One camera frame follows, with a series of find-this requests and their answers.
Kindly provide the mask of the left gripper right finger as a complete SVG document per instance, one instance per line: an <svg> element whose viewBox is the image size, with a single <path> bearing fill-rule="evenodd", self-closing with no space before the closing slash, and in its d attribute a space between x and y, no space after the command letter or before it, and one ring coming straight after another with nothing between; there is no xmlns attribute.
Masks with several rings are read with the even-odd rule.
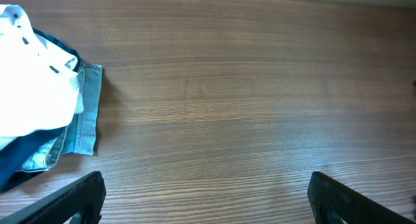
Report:
<svg viewBox="0 0 416 224"><path fill-rule="evenodd" d="M319 171L311 175L307 197L318 224L414 223Z"/></svg>

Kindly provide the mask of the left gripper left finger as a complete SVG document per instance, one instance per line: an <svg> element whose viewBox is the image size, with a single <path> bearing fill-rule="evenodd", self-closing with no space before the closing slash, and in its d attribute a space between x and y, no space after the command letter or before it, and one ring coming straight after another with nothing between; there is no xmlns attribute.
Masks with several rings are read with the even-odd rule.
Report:
<svg viewBox="0 0 416 224"><path fill-rule="evenodd" d="M102 174L93 171L3 218L1 224L98 224L106 196Z"/></svg>

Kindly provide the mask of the white t-shirt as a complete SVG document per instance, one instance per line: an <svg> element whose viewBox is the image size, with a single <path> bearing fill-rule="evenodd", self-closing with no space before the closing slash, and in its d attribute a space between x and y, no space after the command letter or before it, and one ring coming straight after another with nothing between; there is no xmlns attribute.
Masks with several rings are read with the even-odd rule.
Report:
<svg viewBox="0 0 416 224"><path fill-rule="evenodd" d="M79 61L34 32L22 7L1 5L1 147L83 112Z"/></svg>

